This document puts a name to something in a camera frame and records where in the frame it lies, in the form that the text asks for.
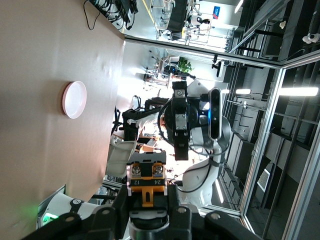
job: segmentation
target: table surface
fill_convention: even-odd
[[[0,236],[36,228],[38,205],[61,186],[89,200],[105,175],[124,36],[83,0],[12,0],[0,8]],[[92,26],[98,11],[86,4]],[[68,118],[62,96],[82,81],[87,102]]]

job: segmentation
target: aluminum frame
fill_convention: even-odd
[[[271,69],[276,69],[276,75],[274,78],[273,89],[268,101],[264,122],[262,125],[262,131],[257,139],[257,148],[254,154],[253,163],[249,172],[249,177],[245,185],[243,192],[243,200],[240,210],[231,210],[224,207],[218,207],[209,205],[206,208],[200,209],[201,212],[206,213],[207,211],[223,211],[235,218],[240,218],[243,226],[253,231],[250,222],[246,216],[248,211],[249,203],[253,194],[253,189],[256,184],[258,168],[260,166],[264,150],[267,145],[269,130],[274,117],[276,105],[279,98],[279,89],[282,86],[285,73],[287,69],[300,67],[305,64],[310,64],[320,60],[320,50],[308,53],[306,55],[296,57],[291,60],[286,60],[283,62],[274,62],[264,59],[257,59],[247,56],[239,56],[230,53],[216,52],[213,50],[207,50],[199,47],[185,46],[169,42],[160,42],[155,40],[148,40],[133,36],[124,35],[126,42],[134,44],[142,44],[157,48],[165,48],[176,51],[181,51],[183,53],[188,53],[193,56],[201,56],[213,59],[215,54],[219,55],[220,59],[229,60],[234,62],[239,62],[243,64],[250,64],[258,67],[266,67]],[[282,236],[283,240],[287,239],[297,239],[299,231],[304,220],[304,216],[309,205],[311,194],[314,190],[315,182],[318,178],[320,172],[320,124],[317,127],[316,135],[309,152],[308,159],[306,161],[304,171],[301,177],[301,181],[298,186],[298,190],[291,208],[291,212]]]

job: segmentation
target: blue sign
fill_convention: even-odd
[[[219,6],[215,6],[213,9],[213,19],[218,19],[219,17],[219,13],[220,13],[220,7]]]

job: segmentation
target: green plant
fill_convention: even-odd
[[[177,69],[183,73],[190,73],[192,68],[191,63],[185,57],[180,57]]]

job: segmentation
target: yellow floor line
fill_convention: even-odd
[[[142,2],[143,2],[143,4],[144,4],[144,6],[145,6],[146,11],[148,12],[148,14],[149,14],[149,16],[150,16],[150,18],[151,18],[151,21],[153,22],[153,24],[155,24],[155,20],[154,20],[154,18],[153,18],[152,15],[151,15],[151,12],[150,12],[147,4],[146,4],[146,1],[145,1],[145,0],[142,0]]]

